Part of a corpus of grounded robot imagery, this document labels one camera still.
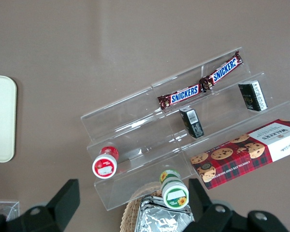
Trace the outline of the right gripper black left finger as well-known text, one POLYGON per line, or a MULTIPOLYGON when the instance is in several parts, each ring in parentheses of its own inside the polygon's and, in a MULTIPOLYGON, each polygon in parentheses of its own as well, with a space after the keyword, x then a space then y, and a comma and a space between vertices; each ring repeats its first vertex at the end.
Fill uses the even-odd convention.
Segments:
POLYGON ((45 206, 35 206, 10 221, 0 214, 0 232, 62 232, 79 205, 79 180, 70 179, 45 206))

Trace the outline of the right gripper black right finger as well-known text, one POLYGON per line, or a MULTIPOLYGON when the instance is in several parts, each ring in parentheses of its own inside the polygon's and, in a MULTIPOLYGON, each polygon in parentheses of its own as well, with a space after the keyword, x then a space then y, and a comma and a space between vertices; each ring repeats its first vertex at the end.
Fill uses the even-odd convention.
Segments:
POLYGON ((273 214, 254 210, 243 217, 224 204, 213 203, 198 179, 188 182, 189 205, 194 221, 185 232, 287 232, 273 214))

